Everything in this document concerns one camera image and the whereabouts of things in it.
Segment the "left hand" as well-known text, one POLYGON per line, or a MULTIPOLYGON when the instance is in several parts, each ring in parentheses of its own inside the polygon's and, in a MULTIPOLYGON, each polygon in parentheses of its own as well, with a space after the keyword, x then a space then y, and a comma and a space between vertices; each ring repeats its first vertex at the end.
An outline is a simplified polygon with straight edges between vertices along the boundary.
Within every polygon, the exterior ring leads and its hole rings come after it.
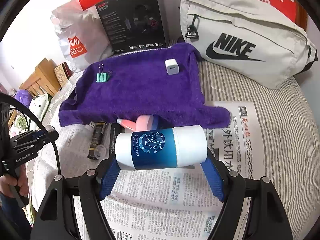
POLYGON ((25 167, 21 167, 20 176, 18 179, 5 174, 0 178, 0 190, 1 193, 7 197, 14 198, 10 186, 18 186, 20 188, 20 195, 27 197, 29 194, 28 178, 25 167))

